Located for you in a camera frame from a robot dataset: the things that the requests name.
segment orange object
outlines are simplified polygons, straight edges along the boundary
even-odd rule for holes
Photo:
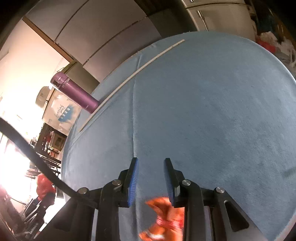
[[[275,46],[272,46],[269,43],[264,42],[264,41],[262,41],[259,38],[256,39],[256,43],[259,44],[259,45],[261,45],[263,48],[265,48],[266,50],[268,50],[271,53],[275,53],[276,52],[276,47]]]
[[[168,197],[158,197],[146,202],[157,214],[155,223],[139,234],[144,241],[182,241],[184,208],[174,208]]]
[[[56,193],[55,188],[52,186],[52,182],[43,174],[40,173],[36,177],[38,200],[41,201],[49,192]]]

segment round table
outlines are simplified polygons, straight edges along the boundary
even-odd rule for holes
[[[221,186],[268,238],[294,215],[296,85],[285,66],[256,43],[216,32],[160,40],[116,68],[93,92],[106,98],[133,72],[181,39],[126,83],[65,144],[62,179],[97,189],[140,162],[136,201],[120,208],[121,240],[154,221],[145,201],[167,196],[163,160],[200,187]]]

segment purple water bottle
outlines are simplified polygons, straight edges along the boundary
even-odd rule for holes
[[[56,89],[61,91],[65,96],[73,100],[89,113],[94,112],[99,106],[99,101],[62,72],[57,72],[50,82]]]

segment kitchen cabinet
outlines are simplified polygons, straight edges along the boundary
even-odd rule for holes
[[[68,20],[87,0],[42,0],[26,14],[38,28],[55,41]]]
[[[64,27],[56,43],[84,64],[110,39],[145,17],[133,0],[89,0]]]
[[[102,82],[130,56],[160,39],[150,19],[144,18],[106,43],[87,61],[84,68]]]
[[[242,3],[244,0],[181,0],[185,8],[213,3]]]
[[[245,4],[209,4],[188,8],[187,11],[198,31],[213,30],[255,41],[252,20]]]
[[[73,60],[63,70],[71,80],[91,94],[99,82],[85,69],[82,64]]]

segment wall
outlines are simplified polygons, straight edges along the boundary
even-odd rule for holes
[[[35,104],[37,94],[68,63],[23,21],[1,49],[0,116],[27,140],[38,135],[43,124],[44,110]]]

